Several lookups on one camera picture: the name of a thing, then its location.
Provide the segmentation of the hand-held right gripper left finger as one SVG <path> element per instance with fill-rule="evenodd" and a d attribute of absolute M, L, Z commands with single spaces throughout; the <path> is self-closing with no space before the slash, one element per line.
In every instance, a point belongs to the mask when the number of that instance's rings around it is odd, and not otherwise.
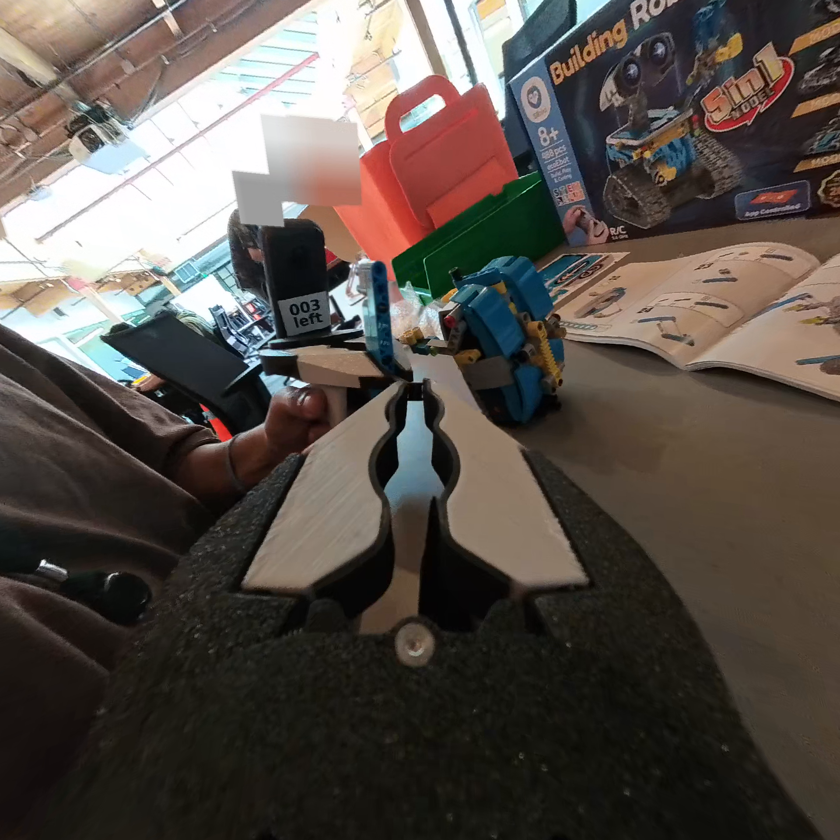
<path fill-rule="evenodd" d="M 392 582 L 385 488 L 398 468 L 407 385 L 393 384 L 314 444 L 242 580 L 247 592 L 381 597 Z"/>

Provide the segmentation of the bubble wrap bag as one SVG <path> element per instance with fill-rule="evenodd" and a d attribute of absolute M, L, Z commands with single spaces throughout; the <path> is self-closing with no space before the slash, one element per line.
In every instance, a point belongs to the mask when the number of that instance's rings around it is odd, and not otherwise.
<path fill-rule="evenodd" d="M 438 322 L 440 311 L 446 305 L 441 299 L 421 296 L 410 282 L 400 287 L 394 281 L 389 282 L 390 314 L 392 327 L 397 332 L 412 328 L 435 331 L 433 323 Z"/>

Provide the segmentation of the blue grey toy robot model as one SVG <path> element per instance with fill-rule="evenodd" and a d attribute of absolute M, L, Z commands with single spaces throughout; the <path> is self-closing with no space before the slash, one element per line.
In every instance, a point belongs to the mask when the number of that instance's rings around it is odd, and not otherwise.
<path fill-rule="evenodd" d="M 559 401 L 564 378 L 565 329 L 543 279 L 521 256 L 449 274 L 453 287 L 433 308 L 440 335 L 417 326 L 398 340 L 416 354 L 450 357 L 495 424 L 530 423 Z"/>

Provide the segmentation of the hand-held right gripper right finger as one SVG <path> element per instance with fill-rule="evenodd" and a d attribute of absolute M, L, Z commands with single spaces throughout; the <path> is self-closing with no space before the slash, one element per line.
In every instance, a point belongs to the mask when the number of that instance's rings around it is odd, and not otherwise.
<path fill-rule="evenodd" d="M 423 382 L 445 537 L 510 589 L 563 589 L 589 579 L 524 454 L 452 389 Z"/>

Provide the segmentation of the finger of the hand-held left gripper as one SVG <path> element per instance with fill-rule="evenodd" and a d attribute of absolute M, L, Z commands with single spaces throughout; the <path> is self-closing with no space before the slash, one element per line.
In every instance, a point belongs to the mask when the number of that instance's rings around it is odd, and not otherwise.
<path fill-rule="evenodd" d="M 348 389 L 384 389 L 406 382 L 382 368 L 366 350 L 314 345 L 296 349 L 296 379 L 310 385 Z"/>
<path fill-rule="evenodd" d="M 416 383 L 418 400 L 423 412 L 425 422 L 433 422 L 437 416 L 436 408 L 426 407 L 425 402 L 425 381 L 429 380 L 438 391 L 440 386 L 451 392 L 462 403 L 468 405 L 471 410 L 487 419 L 485 410 L 477 402 L 473 392 L 459 369 L 454 358 L 447 354 L 437 355 L 412 354 L 413 381 Z"/>

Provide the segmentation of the orange bin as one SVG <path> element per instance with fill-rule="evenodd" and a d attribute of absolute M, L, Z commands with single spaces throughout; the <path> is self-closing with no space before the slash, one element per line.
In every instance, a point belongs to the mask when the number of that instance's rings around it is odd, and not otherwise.
<path fill-rule="evenodd" d="M 459 93 L 446 77 L 428 76 L 391 100 L 384 127 L 385 140 L 360 158 L 361 204 L 335 211 L 360 252 L 387 266 L 518 179 L 481 83 Z"/>

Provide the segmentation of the green storage bin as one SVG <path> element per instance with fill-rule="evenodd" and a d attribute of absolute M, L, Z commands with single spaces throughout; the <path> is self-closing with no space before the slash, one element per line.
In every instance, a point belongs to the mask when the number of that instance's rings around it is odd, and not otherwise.
<path fill-rule="evenodd" d="M 488 195 L 392 259 L 399 287 L 410 284 L 425 300 L 441 298 L 463 276 L 493 259 L 525 257 L 532 263 L 566 242 L 549 189 L 533 172 Z"/>

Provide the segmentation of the black mesh office chair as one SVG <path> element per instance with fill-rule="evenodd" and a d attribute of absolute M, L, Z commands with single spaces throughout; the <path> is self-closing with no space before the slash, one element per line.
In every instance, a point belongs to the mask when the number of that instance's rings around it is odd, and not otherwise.
<path fill-rule="evenodd" d="M 502 46 L 502 68 L 509 80 L 578 22 L 576 1 L 542 1 L 523 26 Z"/>

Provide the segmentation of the person's left hand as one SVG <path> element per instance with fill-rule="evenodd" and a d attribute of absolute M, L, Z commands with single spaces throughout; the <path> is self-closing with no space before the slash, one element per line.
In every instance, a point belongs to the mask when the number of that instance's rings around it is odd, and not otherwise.
<path fill-rule="evenodd" d="M 263 423 L 266 446 L 276 462 L 303 453 L 330 428 L 328 396 L 312 385 L 280 389 Z"/>

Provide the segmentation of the dark blue toy kit box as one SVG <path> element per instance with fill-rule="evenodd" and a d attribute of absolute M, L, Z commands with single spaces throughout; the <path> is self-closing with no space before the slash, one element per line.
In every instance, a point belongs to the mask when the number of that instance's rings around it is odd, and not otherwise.
<path fill-rule="evenodd" d="M 565 240 L 838 214 L 838 2 L 606 2 L 509 70 Z"/>

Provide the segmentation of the teal long holed beam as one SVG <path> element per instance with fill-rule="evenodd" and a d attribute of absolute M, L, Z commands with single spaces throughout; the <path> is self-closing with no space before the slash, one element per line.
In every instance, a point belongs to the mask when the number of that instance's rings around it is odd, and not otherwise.
<path fill-rule="evenodd" d="M 357 265 L 362 300 L 364 342 L 368 354 L 386 371 L 395 372 L 391 300 L 385 264 L 364 259 Z"/>

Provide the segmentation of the person's brown clothing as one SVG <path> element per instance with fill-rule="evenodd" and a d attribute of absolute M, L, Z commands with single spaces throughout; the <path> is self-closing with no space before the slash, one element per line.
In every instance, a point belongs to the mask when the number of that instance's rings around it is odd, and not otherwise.
<path fill-rule="evenodd" d="M 214 521 L 178 487 L 215 438 L 2 328 L 2 560 L 128 571 L 151 587 Z M 2 575 L 2 838 L 23 838 L 72 764 L 128 634 Z"/>

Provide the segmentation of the open instruction sheet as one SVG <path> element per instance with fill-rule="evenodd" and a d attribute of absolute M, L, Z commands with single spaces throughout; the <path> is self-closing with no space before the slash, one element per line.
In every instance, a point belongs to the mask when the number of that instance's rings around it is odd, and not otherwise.
<path fill-rule="evenodd" d="M 685 370 L 821 267 L 801 248 L 770 242 L 636 262 L 554 314 L 568 340 L 645 350 Z"/>

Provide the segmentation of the sticker sheet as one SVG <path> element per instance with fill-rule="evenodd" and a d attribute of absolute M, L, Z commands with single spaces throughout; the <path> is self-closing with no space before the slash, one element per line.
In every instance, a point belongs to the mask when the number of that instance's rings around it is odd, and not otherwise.
<path fill-rule="evenodd" d="M 626 251 L 566 253 L 539 269 L 539 277 L 549 293 L 553 309 L 577 297 L 605 272 L 614 270 L 627 256 Z"/>

